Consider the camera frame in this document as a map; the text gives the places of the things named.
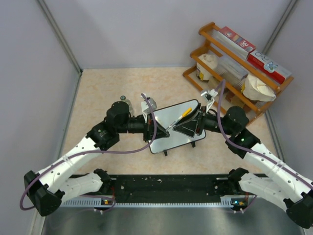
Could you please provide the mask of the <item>white whiteboard black frame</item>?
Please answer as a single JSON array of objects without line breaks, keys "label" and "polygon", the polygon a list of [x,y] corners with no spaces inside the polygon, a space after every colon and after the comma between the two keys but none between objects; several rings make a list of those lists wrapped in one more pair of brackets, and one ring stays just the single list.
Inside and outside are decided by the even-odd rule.
[{"label": "white whiteboard black frame", "polygon": [[[165,108],[160,108],[154,111],[155,118],[164,128],[167,128],[174,120],[176,120],[189,107],[194,110],[199,102],[196,99],[188,100]],[[153,154],[165,152],[167,150],[180,147],[185,144],[192,144],[195,147],[195,142],[205,139],[206,132],[203,130],[201,135],[190,137],[188,135],[174,131],[172,128],[168,130],[170,136],[167,138],[160,138],[153,141],[150,145],[150,151]]]}]

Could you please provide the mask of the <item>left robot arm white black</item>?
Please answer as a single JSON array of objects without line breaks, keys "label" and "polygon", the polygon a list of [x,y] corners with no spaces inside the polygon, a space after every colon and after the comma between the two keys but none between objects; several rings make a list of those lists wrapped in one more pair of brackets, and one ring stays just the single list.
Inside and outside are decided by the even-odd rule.
[{"label": "left robot arm white black", "polygon": [[41,216],[48,216],[63,202],[77,196],[90,192],[108,193],[111,179],[104,170],[96,169],[76,179],[71,176],[100,154],[111,153],[110,148],[119,142],[121,133],[141,133],[147,143],[144,148],[155,139],[168,137],[169,133],[155,118],[155,101],[149,97],[141,103],[141,108],[142,114],[133,117],[128,103],[115,102],[107,110],[104,120],[92,127],[74,148],[50,166],[24,175],[22,196],[29,198]]}]

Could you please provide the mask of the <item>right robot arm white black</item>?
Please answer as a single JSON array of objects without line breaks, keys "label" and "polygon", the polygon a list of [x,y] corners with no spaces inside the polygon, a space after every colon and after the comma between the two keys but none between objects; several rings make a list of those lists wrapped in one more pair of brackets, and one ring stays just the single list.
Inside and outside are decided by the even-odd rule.
[{"label": "right robot arm white black", "polygon": [[257,166],[269,181],[238,168],[228,175],[228,188],[232,193],[242,191],[259,196],[281,208],[298,226],[309,229],[313,225],[313,182],[280,160],[247,130],[249,120],[244,110],[230,107],[226,114],[211,114],[198,106],[183,117],[173,130],[191,137],[204,130],[221,133],[228,149],[241,159]]}]

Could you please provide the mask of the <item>yellow capped white marker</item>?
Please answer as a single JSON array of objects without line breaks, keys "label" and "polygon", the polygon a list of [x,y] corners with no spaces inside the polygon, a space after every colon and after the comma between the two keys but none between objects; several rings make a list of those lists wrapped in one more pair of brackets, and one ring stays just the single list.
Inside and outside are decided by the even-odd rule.
[{"label": "yellow capped white marker", "polygon": [[181,119],[183,119],[185,116],[187,116],[192,111],[192,108],[189,107],[187,110],[185,110],[177,119],[175,119],[167,128],[166,131],[171,129],[177,122],[179,122]]}]

